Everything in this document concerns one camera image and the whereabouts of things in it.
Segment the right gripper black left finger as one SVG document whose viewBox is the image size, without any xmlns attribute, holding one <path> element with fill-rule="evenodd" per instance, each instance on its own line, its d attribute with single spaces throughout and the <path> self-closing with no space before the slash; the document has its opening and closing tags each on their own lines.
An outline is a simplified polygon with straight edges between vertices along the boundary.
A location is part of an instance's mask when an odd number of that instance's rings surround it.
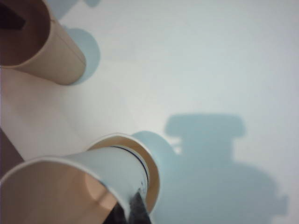
<svg viewBox="0 0 299 224">
<path fill-rule="evenodd" d="M 127 224 L 123 208 L 118 203 L 106 217 L 104 224 Z"/>
</svg>

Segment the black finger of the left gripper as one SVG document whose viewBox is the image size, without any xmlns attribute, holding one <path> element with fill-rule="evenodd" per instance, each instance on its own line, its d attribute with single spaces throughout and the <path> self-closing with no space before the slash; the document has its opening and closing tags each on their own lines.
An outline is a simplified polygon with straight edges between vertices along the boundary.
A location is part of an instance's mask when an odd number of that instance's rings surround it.
<svg viewBox="0 0 299 224">
<path fill-rule="evenodd" d="M 6 6 L 0 5 L 0 28 L 5 30 L 22 30 L 26 20 L 15 11 Z"/>
</svg>

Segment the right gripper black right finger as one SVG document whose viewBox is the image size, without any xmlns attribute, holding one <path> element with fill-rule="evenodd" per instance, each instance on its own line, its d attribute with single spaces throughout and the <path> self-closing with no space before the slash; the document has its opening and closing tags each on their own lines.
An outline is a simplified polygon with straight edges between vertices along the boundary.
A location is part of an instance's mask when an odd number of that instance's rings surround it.
<svg viewBox="0 0 299 224">
<path fill-rule="evenodd" d="M 137 191 L 130 200 L 130 224 L 151 224 L 149 213 L 144 204 L 140 191 Z"/>
</svg>

